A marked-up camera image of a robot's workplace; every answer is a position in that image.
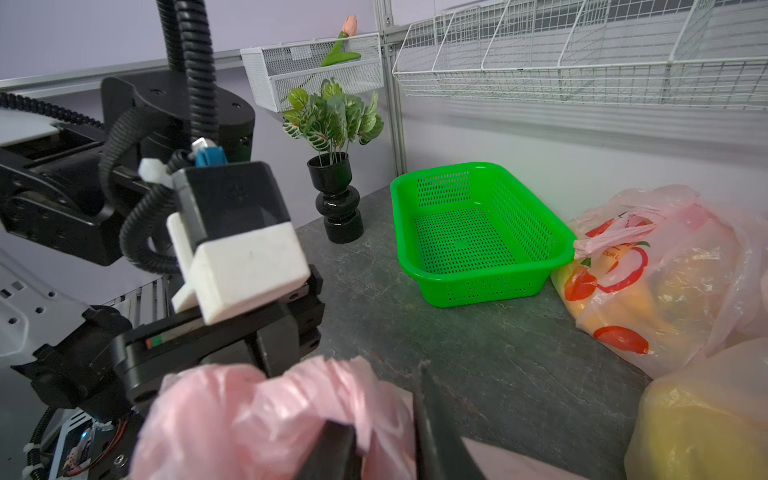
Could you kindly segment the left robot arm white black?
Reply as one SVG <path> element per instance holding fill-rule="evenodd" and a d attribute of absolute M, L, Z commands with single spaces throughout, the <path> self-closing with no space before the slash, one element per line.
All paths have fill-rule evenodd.
<path fill-rule="evenodd" d="M 103 121 L 3 94 L 5 109 L 65 123 L 83 140 L 63 154 L 1 154 L 1 221 L 35 243 L 108 265 L 126 258 L 180 275 L 194 296 L 142 327 L 111 307 L 90 307 L 60 344 L 20 366 L 51 407 L 78 408 L 121 431 L 132 407 L 156 397 L 164 375 L 237 343 L 268 376 L 315 350 L 322 280 L 299 246 L 275 178 L 262 162 L 231 159 L 240 122 L 221 106 L 206 7 L 158 5 L 169 67 L 107 78 L 122 104 Z"/>

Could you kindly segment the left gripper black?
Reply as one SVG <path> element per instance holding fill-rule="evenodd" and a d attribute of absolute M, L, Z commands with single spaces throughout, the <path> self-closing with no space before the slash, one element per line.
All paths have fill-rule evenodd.
<path fill-rule="evenodd" d="M 267 377 L 283 374 L 320 343 L 323 278 L 310 277 L 284 297 L 214 325 L 193 307 L 118 335 L 112 361 L 127 400 L 146 411 L 163 379 L 201 363 L 252 363 Z"/>

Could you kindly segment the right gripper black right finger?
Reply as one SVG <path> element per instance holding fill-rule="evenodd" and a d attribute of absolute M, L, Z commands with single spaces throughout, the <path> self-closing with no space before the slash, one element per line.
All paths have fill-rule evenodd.
<path fill-rule="evenodd" d="M 484 479 L 449 415 L 427 365 L 416 371 L 413 395 L 418 479 Z"/>

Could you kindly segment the plain pink plastic bag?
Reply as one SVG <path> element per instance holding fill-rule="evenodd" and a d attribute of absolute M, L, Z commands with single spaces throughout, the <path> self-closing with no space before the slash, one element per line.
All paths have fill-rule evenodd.
<path fill-rule="evenodd" d="M 246 364 L 171 374 L 140 430 L 129 475 L 294 479 L 332 421 L 355 428 L 361 479 L 418 479 L 415 389 L 379 379 L 361 357 L 313 357 L 276 378 Z M 541 461 L 460 437 L 484 479 L 567 477 Z"/>

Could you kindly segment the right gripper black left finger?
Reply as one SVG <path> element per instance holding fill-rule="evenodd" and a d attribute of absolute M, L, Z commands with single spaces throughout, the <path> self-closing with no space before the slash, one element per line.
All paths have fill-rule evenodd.
<path fill-rule="evenodd" d="M 357 454 L 355 428 L 326 421 L 295 480 L 360 480 L 363 459 Z"/>

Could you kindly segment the printed pink plastic bag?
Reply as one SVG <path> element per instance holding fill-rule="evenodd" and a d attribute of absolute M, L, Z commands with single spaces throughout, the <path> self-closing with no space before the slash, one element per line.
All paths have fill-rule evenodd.
<path fill-rule="evenodd" d="M 578 329 L 658 378 L 767 333 L 767 215 L 669 185 L 569 222 L 552 283 Z"/>
<path fill-rule="evenodd" d="M 654 380 L 624 466 L 630 479 L 766 478 L 766 339 Z"/>

